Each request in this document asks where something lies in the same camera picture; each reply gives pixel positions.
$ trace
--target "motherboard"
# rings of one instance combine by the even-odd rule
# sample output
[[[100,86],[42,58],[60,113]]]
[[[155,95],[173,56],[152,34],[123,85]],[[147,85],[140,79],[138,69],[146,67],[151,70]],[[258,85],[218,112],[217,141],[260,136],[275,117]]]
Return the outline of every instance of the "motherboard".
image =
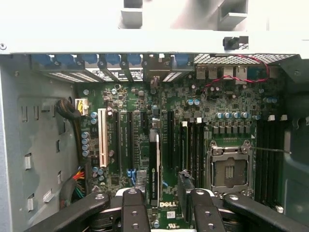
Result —
[[[200,69],[156,88],[143,81],[76,84],[91,191],[114,196],[141,188],[152,228],[189,228],[180,205],[182,175],[218,198],[229,192],[254,198],[257,122],[282,114],[280,75],[212,83],[211,72]],[[259,79],[261,70],[246,67],[247,78]]]

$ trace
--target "red and black wires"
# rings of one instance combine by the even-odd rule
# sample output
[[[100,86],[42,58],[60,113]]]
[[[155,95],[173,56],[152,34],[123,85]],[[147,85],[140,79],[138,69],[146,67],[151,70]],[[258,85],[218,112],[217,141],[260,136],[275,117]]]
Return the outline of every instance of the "red and black wires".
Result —
[[[79,170],[73,179],[77,182],[77,186],[75,188],[75,192],[79,198],[85,197],[85,189],[83,187],[83,182],[85,179],[84,171]]]
[[[246,56],[246,55],[233,55],[233,56],[240,57],[240,58],[249,58],[249,59],[255,60],[256,62],[259,62],[259,63],[263,64],[265,66],[265,68],[266,68],[266,78],[258,79],[258,80],[248,80],[248,79],[241,80],[241,79],[239,79],[238,77],[235,77],[235,76],[225,75],[225,76],[222,76],[221,78],[218,78],[218,79],[215,79],[215,80],[211,81],[209,84],[205,85],[205,87],[209,87],[213,83],[221,81],[224,78],[231,78],[231,79],[234,79],[234,80],[237,80],[237,81],[248,82],[248,83],[261,83],[261,82],[265,82],[265,81],[267,81],[269,79],[269,67],[268,67],[268,65],[265,62],[255,58],[255,57]]]

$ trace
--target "label sticker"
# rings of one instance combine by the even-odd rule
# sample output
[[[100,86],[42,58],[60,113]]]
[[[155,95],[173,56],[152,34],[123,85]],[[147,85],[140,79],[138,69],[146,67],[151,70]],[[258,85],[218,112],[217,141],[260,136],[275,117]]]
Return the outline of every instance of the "label sticker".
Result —
[[[167,219],[171,219],[171,218],[175,218],[175,217],[176,217],[175,211],[168,211],[168,212],[166,212],[166,218]]]

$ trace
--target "perforated metal panel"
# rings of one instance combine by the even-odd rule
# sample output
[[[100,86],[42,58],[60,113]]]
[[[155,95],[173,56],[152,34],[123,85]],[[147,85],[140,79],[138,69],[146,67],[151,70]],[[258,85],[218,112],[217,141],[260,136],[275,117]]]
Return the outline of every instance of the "perforated metal panel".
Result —
[[[270,64],[276,61],[281,61],[289,57],[293,57],[295,55],[291,54],[255,54],[255,55],[248,55],[250,57],[254,57],[259,59],[260,61],[265,62],[266,64]],[[250,58],[241,58],[237,56],[215,56],[212,57],[210,54],[198,54],[195,59],[194,63],[196,64],[221,64],[221,65],[226,65],[226,64],[244,64],[244,65],[249,65],[249,64],[259,64],[259,62],[252,60]]]

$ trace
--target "green circuit board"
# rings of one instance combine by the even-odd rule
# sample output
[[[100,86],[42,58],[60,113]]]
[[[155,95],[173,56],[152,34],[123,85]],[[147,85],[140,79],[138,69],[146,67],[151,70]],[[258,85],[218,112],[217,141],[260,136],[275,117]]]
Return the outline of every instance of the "green circuit board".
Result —
[[[280,78],[246,85],[223,80],[205,88],[205,80],[188,77],[177,83],[160,83],[155,91],[144,82],[123,82],[120,86],[109,82],[77,84],[79,98],[87,99],[89,106],[89,114],[82,117],[81,124],[82,132],[90,134],[86,159],[91,159],[92,167],[103,171],[102,175],[97,170],[93,172],[92,191],[104,191],[114,196],[118,189],[134,187],[128,170],[146,170],[147,208],[151,223],[158,220],[161,229],[189,228],[179,207],[178,172],[196,169],[192,172],[195,187],[209,188],[207,156],[210,144],[215,141],[218,146],[231,147],[242,146],[249,141],[255,146],[256,121],[280,114],[283,85]],[[152,120],[154,106],[160,111],[160,122],[155,124]],[[90,117],[90,113],[101,108],[110,112],[107,115],[109,156],[108,165],[104,168],[99,165],[98,125]],[[228,118],[224,118],[225,113],[229,113]],[[234,118],[233,113],[237,113],[238,118]],[[197,138],[188,145],[198,144],[194,148],[198,154],[194,161],[186,162],[183,157],[182,122],[198,124],[194,127]],[[160,135],[159,207],[151,206],[149,199],[149,130],[154,126]],[[251,188],[254,187],[254,155],[253,151],[250,160]]]

